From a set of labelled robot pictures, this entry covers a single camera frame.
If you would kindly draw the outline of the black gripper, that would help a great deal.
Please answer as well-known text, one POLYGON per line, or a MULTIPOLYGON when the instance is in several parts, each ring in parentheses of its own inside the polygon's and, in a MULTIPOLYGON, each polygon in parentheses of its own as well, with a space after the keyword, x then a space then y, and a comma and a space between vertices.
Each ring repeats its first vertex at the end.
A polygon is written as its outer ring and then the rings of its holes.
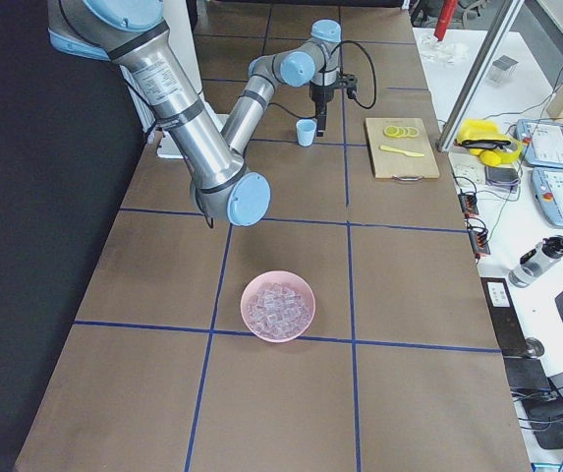
POLYGON ((327 123, 327 103, 337 89, 343 90, 349 99, 357 96, 358 79, 353 74, 340 71, 319 72, 310 81, 310 99, 315 103, 316 135, 323 137, 327 123))

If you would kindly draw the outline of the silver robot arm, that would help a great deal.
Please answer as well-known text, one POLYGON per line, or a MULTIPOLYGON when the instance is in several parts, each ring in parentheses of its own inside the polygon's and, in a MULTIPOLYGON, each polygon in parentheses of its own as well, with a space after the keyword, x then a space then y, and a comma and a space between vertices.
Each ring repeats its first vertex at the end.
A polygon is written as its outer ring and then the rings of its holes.
POLYGON ((59 51, 126 68, 158 126, 188 166, 193 203, 208 218, 251 226, 268 210, 267 180, 250 171, 244 150, 267 105, 250 88, 223 128, 213 118, 169 45, 160 1, 50 1, 49 30, 59 51))
POLYGON ((335 91, 344 90, 348 96, 357 91, 357 78, 342 71, 340 49, 340 24, 324 19, 312 25, 310 39, 300 47, 254 59, 249 80, 221 131, 229 148, 244 151, 274 93, 283 85, 310 87, 316 134, 323 136, 327 106, 335 91))

